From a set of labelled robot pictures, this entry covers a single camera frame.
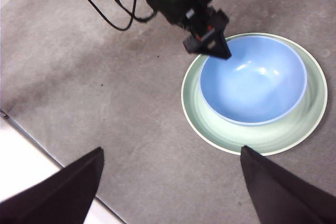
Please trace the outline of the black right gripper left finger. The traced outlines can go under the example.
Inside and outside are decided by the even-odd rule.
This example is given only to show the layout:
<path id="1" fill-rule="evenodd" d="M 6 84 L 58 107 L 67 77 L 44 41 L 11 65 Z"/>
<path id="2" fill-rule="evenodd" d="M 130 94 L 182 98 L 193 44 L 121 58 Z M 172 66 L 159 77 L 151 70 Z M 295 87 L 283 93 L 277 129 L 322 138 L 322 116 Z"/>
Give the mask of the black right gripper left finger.
<path id="1" fill-rule="evenodd" d="M 1 223 L 83 223 L 104 167 L 98 147 L 1 203 Z"/>

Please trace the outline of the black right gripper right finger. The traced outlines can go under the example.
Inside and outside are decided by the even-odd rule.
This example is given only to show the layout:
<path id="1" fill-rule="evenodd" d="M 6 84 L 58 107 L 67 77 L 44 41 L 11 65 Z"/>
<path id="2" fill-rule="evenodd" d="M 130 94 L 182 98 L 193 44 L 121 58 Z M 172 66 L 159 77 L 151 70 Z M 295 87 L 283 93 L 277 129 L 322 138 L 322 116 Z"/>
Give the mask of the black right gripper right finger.
<path id="1" fill-rule="evenodd" d="M 335 197 L 302 180 L 249 146 L 240 163 L 261 223 L 335 223 Z"/>

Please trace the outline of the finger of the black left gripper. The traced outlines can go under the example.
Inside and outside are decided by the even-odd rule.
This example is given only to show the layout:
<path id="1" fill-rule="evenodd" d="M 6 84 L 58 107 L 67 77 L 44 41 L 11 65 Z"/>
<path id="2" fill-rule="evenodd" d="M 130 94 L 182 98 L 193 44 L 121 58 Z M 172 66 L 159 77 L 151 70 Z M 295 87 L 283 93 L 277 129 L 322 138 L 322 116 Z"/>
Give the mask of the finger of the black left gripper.
<path id="1" fill-rule="evenodd" d="M 229 59 L 232 56 L 223 31 L 209 31 L 201 37 L 196 53 L 222 59 Z"/>

